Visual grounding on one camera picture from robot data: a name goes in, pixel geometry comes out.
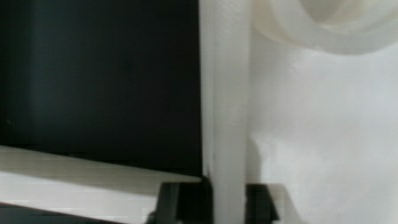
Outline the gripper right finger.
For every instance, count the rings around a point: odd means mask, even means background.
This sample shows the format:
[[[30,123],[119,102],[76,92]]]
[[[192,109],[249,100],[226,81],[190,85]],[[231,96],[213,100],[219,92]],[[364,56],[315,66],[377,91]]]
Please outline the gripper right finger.
[[[279,220],[279,214],[268,187],[263,184],[249,184],[245,196],[245,224],[272,224]]]

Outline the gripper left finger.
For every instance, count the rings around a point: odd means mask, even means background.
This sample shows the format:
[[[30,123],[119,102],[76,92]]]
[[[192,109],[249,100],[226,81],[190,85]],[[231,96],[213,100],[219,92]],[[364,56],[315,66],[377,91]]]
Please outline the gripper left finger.
[[[213,192],[208,182],[162,184],[156,208],[144,224],[213,224]]]

